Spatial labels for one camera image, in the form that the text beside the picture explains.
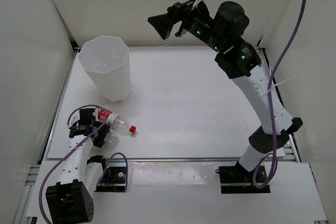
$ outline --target translucent cup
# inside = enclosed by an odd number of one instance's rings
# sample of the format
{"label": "translucent cup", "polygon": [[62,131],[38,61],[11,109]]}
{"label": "translucent cup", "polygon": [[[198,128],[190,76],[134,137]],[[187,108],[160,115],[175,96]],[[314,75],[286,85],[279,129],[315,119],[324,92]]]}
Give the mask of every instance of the translucent cup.
{"label": "translucent cup", "polygon": [[79,61],[100,93],[111,102],[131,93],[129,49],[118,37],[100,36],[86,42]]}

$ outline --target purple cable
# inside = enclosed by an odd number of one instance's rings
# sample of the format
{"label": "purple cable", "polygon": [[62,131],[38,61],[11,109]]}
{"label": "purple cable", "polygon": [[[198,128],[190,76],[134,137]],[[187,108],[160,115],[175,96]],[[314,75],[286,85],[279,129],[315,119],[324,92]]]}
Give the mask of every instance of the purple cable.
{"label": "purple cable", "polygon": [[83,108],[86,108],[86,107],[98,107],[100,108],[101,110],[104,111],[104,123],[102,123],[98,128],[96,128],[94,131],[92,131],[88,136],[86,136],[82,141],[80,141],[76,146],[75,148],[73,148],[67,155],[65,155],[64,158],[62,158],[56,165],[54,165],[54,167],[47,173],[46,177],[43,179],[42,181],[42,184],[41,184],[41,187],[40,187],[40,190],[38,192],[38,205],[40,207],[40,211],[41,211],[41,214],[42,214],[42,217],[44,218],[44,220],[47,222],[47,224],[53,224],[49,219],[48,219],[48,216],[46,214],[46,212],[44,211],[43,209],[43,201],[42,201],[42,196],[43,196],[43,188],[44,186],[46,185],[46,182],[47,182],[47,179],[50,177],[50,175],[53,173],[53,171],[61,164],[63,163],[65,160],[68,159],[68,157],[70,157],[78,147],[80,147],[80,145],[82,143],[84,143],[87,139],[89,139],[91,136],[93,136],[94,134],[96,134],[106,123],[106,111],[104,108],[102,108],[101,106],[98,106],[98,105],[94,105],[94,104],[89,104],[89,105],[84,105],[84,106],[81,106],[77,109],[75,109],[70,115],[69,115],[69,118],[68,118],[68,122],[67,122],[67,125],[69,125],[69,122],[70,122],[70,119],[72,117],[72,115],[77,112],[78,110],[80,109],[83,109]]}
{"label": "purple cable", "polygon": [[[286,52],[288,51],[290,45],[292,44],[296,33],[298,32],[298,29],[300,27],[301,21],[302,21],[302,17],[305,11],[305,7],[306,7],[306,2],[307,0],[302,0],[302,4],[301,4],[301,10],[300,10],[300,14],[299,14],[299,18],[298,21],[295,25],[294,31],[292,33],[292,35],[290,36],[290,39],[286,45],[286,47],[284,48],[282,54],[280,55],[278,61],[276,62],[276,64],[274,65],[273,71],[271,73],[271,76],[269,78],[269,82],[268,82],[268,87],[267,90],[271,89],[272,86],[272,81],[274,78],[274,75],[282,61],[282,59],[284,58]],[[272,122],[272,136],[273,136],[273,152],[271,154],[267,154],[257,165],[257,167],[255,168],[254,174],[253,174],[253,184],[257,187],[257,188],[264,188],[274,177],[275,172],[277,170],[278,167],[278,158],[277,158],[277,132],[276,132],[276,126],[275,126],[275,117],[274,117],[274,110],[273,110],[273,103],[272,103],[272,92],[268,92],[268,101],[269,101],[269,110],[270,110],[270,114],[271,114],[271,122]],[[269,172],[269,175],[266,179],[266,181],[262,184],[257,184],[256,181],[256,176],[257,176],[257,172],[260,168],[260,165],[262,164],[262,162],[265,160],[266,157],[268,157],[269,155],[272,155],[272,165],[271,165],[271,169]]]}
{"label": "purple cable", "polygon": [[99,179],[98,182],[97,182],[97,185],[99,185],[100,182],[103,180],[104,175],[105,175],[107,169],[109,168],[109,163],[111,162],[111,160],[113,159],[113,157],[116,156],[116,155],[121,155],[121,156],[124,158],[125,163],[126,163],[125,190],[124,190],[124,191],[126,191],[126,190],[127,190],[127,180],[128,180],[128,162],[127,162],[127,159],[126,159],[125,155],[122,154],[121,152],[116,152],[116,153],[114,153],[114,154],[107,160],[107,162],[106,162],[107,164],[106,164],[106,166],[105,166],[105,168],[104,168],[103,174],[101,175],[100,179]]}

